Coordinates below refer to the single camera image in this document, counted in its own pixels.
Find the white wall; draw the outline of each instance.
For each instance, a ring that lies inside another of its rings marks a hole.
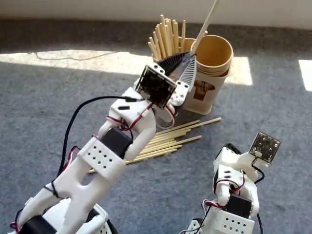
[[[0,17],[203,22],[213,0],[0,0]],[[213,23],[312,29],[312,0],[221,0]]]

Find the floor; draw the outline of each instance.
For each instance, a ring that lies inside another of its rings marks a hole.
[[[147,39],[154,26],[0,21],[1,233],[55,177],[74,109],[93,97],[121,94],[151,60]],[[187,36],[199,29],[189,24]],[[264,233],[311,233],[312,31],[213,25],[209,33],[232,44],[233,73],[208,116],[184,112],[177,121],[223,120],[194,129],[191,135],[203,138],[172,155],[127,166],[100,205],[120,234],[177,234],[203,216],[203,199],[214,199],[212,162],[220,147],[231,142],[246,151],[261,130],[282,141],[258,186]],[[97,133],[112,102],[79,114],[69,147]],[[257,223],[254,233],[260,233]]]

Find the pile of chopsticks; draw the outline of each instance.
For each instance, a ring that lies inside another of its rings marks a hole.
[[[150,143],[142,150],[142,152],[134,159],[125,161],[126,164],[142,161],[144,159],[150,159],[153,157],[161,156],[166,153],[171,153],[177,151],[178,148],[182,147],[182,144],[201,139],[201,135],[183,139],[176,140],[178,137],[185,136],[189,131],[193,128],[200,127],[206,124],[211,124],[220,121],[221,118],[210,119],[205,122],[199,122],[199,120],[195,120],[189,123],[185,123],[179,126],[176,126],[171,129],[167,129],[161,132],[156,133],[154,139],[150,141]]]
[[[164,18],[160,15],[160,23],[157,24],[153,37],[150,37],[148,45],[156,60],[164,59],[170,55],[184,52],[186,22],[182,23],[181,42],[179,40],[179,28],[176,20]]]

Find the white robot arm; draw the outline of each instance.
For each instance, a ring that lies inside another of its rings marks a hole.
[[[264,176],[259,167],[268,167],[280,143],[259,132],[246,153],[242,154],[232,144],[225,145],[214,161],[213,192],[217,199],[204,200],[203,207],[209,206],[204,218],[194,219],[181,234],[251,234],[254,228],[251,218],[259,218],[255,184]]]
[[[175,91],[181,85],[184,88]],[[178,99],[180,106],[188,88],[180,80],[175,83],[169,79],[157,64],[146,66],[136,89],[130,87],[123,94],[131,100],[115,101],[98,136],[87,142],[66,170],[26,202],[13,234],[98,234],[104,227],[111,232],[108,216],[97,202],[124,171],[124,159],[133,160],[155,136],[154,113],[164,121],[173,120],[176,109],[171,103]],[[127,129],[119,129],[124,123]],[[132,140],[122,130],[133,130],[137,137]],[[88,185],[81,185],[91,168],[97,175]],[[97,215],[86,222],[92,210]]]

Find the beige plastic cup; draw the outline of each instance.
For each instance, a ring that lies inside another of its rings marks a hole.
[[[217,77],[230,68],[233,48],[223,37],[204,36],[196,50],[197,70],[206,75]]]

